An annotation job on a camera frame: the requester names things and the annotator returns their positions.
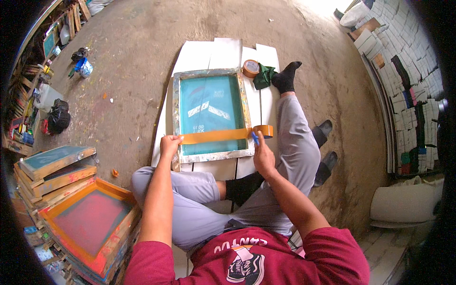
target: black plastic bag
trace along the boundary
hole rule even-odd
[[[60,100],[58,98],[54,100],[54,108],[59,108],[67,112],[70,109],[67,102]]]
[[[68,128],[71,121],[71,115],[68,113],[68,103],[56,99],[49,112],[48,121],[47,128],[52,134],[60,134]]]
[[[82,58],[86,57],[87,53],[87,49],[80,47],[77,52],[73,53],[73,55],[71,56],[71,60],[73,60],[74,62],[78,62]]]

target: plastic jug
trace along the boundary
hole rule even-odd
[[[66,45],[70,41],[70,28],[68,25],[64,25],[60,31],[60,42],[62,45]]]
[[[49,113],[54,106],[55,99],[63,100],[63,96],[48,84],[41,84],[39,87],[40,96],[35,98],[35,107],[45,113]]]

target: hand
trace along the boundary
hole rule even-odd
[[[160,158],[171,160],[184,136],[165,135],[160,141]]]
[[[255,145],[254,164],[256,170],[267,180],[277,173],[275,157],[274,153],[264,142],[263,133],[258,131],[256,135],[258,136],[259,145]]]

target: green cloth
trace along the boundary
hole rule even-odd
[[[271,86],[271,79],[277,72],[274,71],[275,67],[264,66],[261,63],[259,65],[259,73],[254,78],[254,85],[256,90],[260,90]]]

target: gray pants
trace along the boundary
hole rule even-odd
[[[277,102],[279,158],[277,170],[306,196],[313,186],[320,163],[320,151],[296,96],[285,96]],[[154,168],[137,170],[132,178],[133,195],[139,205],[144,199]],[[219,214],[202,205],[220,201],[215,179],[208,172],[171,171],[174,209],[172,242],[189,250],[203,240],[223,233],[228,220],[256,226],[286,236],[292,226],[282,212],[267,182],[232,214]]]

